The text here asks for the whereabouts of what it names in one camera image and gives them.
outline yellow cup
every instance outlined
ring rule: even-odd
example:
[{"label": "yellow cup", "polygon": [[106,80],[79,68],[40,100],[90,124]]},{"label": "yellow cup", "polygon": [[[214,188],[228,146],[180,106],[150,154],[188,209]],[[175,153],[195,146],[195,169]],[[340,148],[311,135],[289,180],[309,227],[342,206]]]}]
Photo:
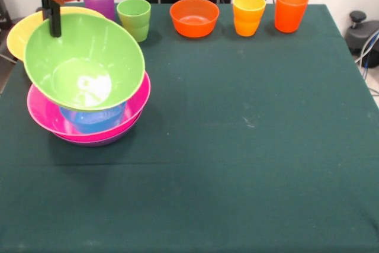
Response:
[{"label": "yellow cup", "polygon": [[265,7],[266,0],[233,0],[237,34],[243,37],[254,35],[265,12]]}]

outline pink bowl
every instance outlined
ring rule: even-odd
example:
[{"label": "pink bowl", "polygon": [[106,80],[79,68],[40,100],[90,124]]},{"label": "pink bowl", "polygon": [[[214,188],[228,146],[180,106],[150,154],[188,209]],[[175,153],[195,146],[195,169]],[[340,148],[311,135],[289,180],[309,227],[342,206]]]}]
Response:
[{"label": "pink bowl", "polygon": [[96,142],[116,136],[127,130],[134,118],[141,113],[150,96],[150,78],[145,72],[143,82],[138,91],[128,100],[124,119],[116,127],[99,133],[79,133],[60,113],[59,106],[49,101],[34,85],[29,89],[27,105],[30,116],[44,129],[59,137],[76,142]]},{"label": "pink bowl", "polygon": [[107,139],[104,139],[104,140],[97,140],[97,141],[93,141],[93,142],[81,142],[81,141],[75,141],[75,140],[69,140],[69,139],[65,139],[64,137],[61,137],[59,134],[55,134],[57,137],[69,142],[69,143],[73,143],[74,145],[79,145],[79,146],[87,146],[87,147],[97,147],[97,146],[104,146],[104,145],[109,145],[113,142],[115,142],[116,140],[118,139],[121,139],[138,121],[139,117],[141,116],[141,113],[139,113],[137,115],[137,117],[133,120],[132,124],[126,128],[125,130],[123,130],[121,133],[115,135],[115,136],[111,136]]}]

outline green cup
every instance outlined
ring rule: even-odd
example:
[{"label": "green cup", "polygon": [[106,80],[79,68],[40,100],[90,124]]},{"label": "green cup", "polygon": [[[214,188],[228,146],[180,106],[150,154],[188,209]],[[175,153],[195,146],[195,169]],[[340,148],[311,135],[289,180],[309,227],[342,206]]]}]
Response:
[{"label": "green cup", "polygon": [[146,0],[123,0],[117,5],[117,14],[123,27],[136,41],[147,38],[151,10]]}]

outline dark green tablecloth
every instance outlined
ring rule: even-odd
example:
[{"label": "dark green tablecloth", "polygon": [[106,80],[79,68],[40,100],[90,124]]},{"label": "dark green tablecloth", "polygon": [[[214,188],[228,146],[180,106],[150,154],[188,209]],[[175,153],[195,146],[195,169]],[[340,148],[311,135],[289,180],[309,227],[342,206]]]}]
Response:
[{"label": "dark green tablecloth", "polygon": [[0,252],[378,252],[379,112],[327,8],[294,34],[204,39],[152,5],[152,93],[102,148],[28,115],[15,67],[0,98]]}]

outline orange bowl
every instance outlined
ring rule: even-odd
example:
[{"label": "orange bowl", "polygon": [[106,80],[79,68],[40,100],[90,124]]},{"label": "orange bowl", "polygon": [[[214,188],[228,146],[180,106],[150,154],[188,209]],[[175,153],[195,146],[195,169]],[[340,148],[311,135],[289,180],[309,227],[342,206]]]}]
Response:
[{"label": "orange bowl", "polygon": [[180,0],[171,6],[170,15],[179,34],[199,38],[213,31],[220,10],[208,0]]}]

